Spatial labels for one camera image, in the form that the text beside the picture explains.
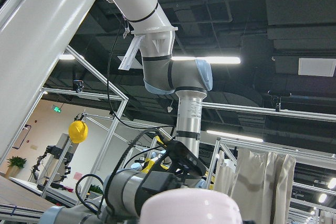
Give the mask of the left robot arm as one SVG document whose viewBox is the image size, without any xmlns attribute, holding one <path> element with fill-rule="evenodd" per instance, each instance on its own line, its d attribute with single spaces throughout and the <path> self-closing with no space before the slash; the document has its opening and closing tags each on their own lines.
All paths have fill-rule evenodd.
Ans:
<svg viewBox="0 0 336 224">
<path fill-rule="evenodd" d="M 144 84 L 154 94 L 178 96 L 176 135 L 165 141 L 168 169 L 156 161 L 147 173 L 117 166 L 103 183 L 104 193 L 92 203 L 75 207 L 53 206 L 40 223 L 118 223 L 138 219 L 150 198 L 185 191 L 205 174 L 198 159 L 202 102 L 213 87 L 211 66 L 205 60 L 172 59 L 174 27 L 135 31 L 142 55 Z"/>
</svg>

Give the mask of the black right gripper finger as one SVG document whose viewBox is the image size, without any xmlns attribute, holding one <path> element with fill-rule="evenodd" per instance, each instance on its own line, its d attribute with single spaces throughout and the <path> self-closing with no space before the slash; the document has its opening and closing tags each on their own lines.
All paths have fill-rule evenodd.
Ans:
<svg viewBox="0 0 336 224">
<path fill-rule="evenodd" d="M 243 220 L 243 224 L 255 224 L 253 220 Z"/>
</svg>

